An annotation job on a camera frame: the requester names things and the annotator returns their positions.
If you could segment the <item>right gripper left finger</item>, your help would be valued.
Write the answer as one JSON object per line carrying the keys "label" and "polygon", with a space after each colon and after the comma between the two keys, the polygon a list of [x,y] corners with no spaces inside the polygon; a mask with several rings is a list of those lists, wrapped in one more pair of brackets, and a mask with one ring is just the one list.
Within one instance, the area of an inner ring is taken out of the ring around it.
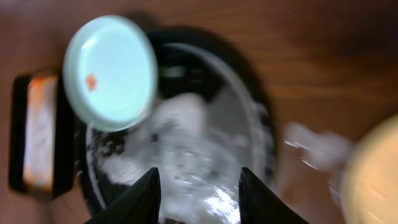
{"label": "right gripper left finger", "polygon": [[161,201],[159,170],[149,169],[108,208],[86,224],[157,224]]}

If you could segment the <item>mint plate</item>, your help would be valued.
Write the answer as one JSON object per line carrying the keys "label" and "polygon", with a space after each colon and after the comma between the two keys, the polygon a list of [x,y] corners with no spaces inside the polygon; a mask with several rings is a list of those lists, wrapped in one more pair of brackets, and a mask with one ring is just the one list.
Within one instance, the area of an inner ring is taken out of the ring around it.
{"label": "mint plate", "polygon": [[97,17],[72,37],[63,61],[63,84],[75,114],[107,132],[140,123],[157,91],[158,65],[144,31],[116,15]]}

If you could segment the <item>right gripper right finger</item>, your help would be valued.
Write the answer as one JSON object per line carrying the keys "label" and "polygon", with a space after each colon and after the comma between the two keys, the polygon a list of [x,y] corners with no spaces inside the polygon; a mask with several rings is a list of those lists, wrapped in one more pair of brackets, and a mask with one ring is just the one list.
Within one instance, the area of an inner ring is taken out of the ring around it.
{"label": "right gripper right finger", "polygon": [[239,212],[241,224],[308,224],[247,167],[239,179]]}

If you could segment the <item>black rectangular soapy tray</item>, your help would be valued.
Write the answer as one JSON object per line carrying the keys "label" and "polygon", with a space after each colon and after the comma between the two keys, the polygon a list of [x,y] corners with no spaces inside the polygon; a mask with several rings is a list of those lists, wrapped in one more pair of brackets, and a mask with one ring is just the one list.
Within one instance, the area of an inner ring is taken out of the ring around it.
{"label": "black rectangular soapy tray", "polygon": [[8,183],[48,202],[73,186],[75,117],[59,73],[31,73],[12,86]]}

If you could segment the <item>yellow plate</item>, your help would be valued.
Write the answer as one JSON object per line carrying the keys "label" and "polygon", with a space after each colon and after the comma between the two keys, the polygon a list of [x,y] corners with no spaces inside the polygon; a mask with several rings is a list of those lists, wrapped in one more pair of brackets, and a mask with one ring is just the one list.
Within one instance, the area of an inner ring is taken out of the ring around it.
{"label": "yellow plate", "polygon": [[397,223],[397,116],[356,145],[341,183],[346,223]]}

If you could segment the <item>black round tray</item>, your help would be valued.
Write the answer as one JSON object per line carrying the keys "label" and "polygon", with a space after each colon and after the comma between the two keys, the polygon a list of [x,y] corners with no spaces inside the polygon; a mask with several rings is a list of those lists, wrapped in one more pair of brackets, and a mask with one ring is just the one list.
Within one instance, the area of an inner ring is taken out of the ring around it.
{"label": "black round tray", "polygon": [[97,215],[150,168],[160,173],[160,223],[239,223],[239,176],[269,183],[275,135],[269,101],[244,57],[199,29],[151,32],[159,79],[141,124],[107,133],[76,130],[76,168]]}

